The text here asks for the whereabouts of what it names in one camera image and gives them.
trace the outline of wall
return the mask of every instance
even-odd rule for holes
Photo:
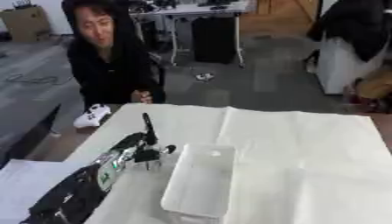
[[[10,9],[12,3],[16,0],[0,0],[0,10]],[[44,8],[51,24],[52,31],[55,34],[72,33],[71,28],[67,22],[66,16],[61,9],[62,0],[31,0],[33,4],[40,5]],[[0,31],[5,31],[6,28],[3,23],[0,23]]]

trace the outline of sleeve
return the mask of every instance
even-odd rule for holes
[[[100,97],[100,90],[95,87],[94,83],[90,80],[89,76],[93,71],[89,69],[87,61],[77,56],[75,52],[75,45],[71,45],[68,49],[68,60],[71,64],[73,77],[79,82],[80,94],[83,98],[85,109],[90,108],[96,103],[102,103],[102,97]]]
[[[134,35],[133,53],[137,53],[133,58],[137,60],[137,89],[149,91],[154,103],[165,102],[165,91],[154,79],[151,71],[151,58],[142,40]]]

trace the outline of white desk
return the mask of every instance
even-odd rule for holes
[[[392,187],[382,187],[392,179],[392,160],[367,117],[127,105],[67,161],[89,163],[142,130],[143,112],[150,114],[161,144],[179,149],[187,143],[230,144],[237,149],[227,224],[392,220]],[[86,223],[169,224],[160,200],[179,153],[161,171],[130,167]]]
[[[244,60],[242,57],[242,48],[241,48],[241,40],[240,40],[240,14],[246,11],[252,11],[255,8],[254,0],[244,0],[240,2],[234,2],[227,6],[225,10],[210,10],[212,6],[199,7],[196,3],[192,4],[179,4],[176,9],[170,10],[157,10],[148,13],[138,13],[138,14],[130,14],[132,18],[142,17],[142,16],[167,16],[171,17],[169,21],[171,21],[170,30],[171,30],[171,41],[173,43],[173,50],[171,55],[171,63],[176,66],[176,58],[177,53],[179,52],[179,45],[177,41],[177,29],[176,23],[179,18],[183,17],[197,17],[197,16],[210,16],[210,15],[222,15],[222,14],[234,14],[235,17],[235,49],[238,55],[238,59],[240,61],[240,67],[244,66]],[[136,26],[141,33],[140,24],[136,19]]]

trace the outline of robotic arm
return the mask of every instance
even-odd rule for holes
[[[172,154],[176,146],[160,149],[151,119],[143,114],[145,132],[126,136],[92,164],[65,178],[33,207],[21,224],[82,224],[102,203],[129,161],[146,163]]]

